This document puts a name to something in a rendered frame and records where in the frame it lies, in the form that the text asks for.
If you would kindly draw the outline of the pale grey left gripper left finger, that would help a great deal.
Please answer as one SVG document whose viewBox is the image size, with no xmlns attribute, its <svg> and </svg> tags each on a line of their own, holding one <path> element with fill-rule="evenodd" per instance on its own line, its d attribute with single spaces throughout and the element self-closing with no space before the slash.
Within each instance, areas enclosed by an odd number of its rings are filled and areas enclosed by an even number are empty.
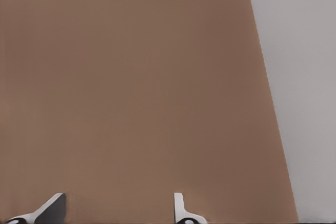
<svg viewBox="0 0 336 224">
<path fill-rule="evenodd" d="M 63 224 L 66 217 L 66 194 L 56 193 L 36 211 L 16 216 L 5 224 Z"/>
</svg>

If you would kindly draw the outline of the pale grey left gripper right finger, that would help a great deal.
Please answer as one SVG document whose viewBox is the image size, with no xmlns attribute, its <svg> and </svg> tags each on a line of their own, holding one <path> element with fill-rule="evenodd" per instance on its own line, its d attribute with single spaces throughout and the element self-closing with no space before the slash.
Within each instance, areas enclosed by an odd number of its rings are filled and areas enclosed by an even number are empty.
<svg viewBox="0 0 336 224">
<path fill-rule="evenodd" d="M 206 224 L 206 219 L 185 209 L 182 193 L 174 193 L 175 224 Z"/>
</svg>

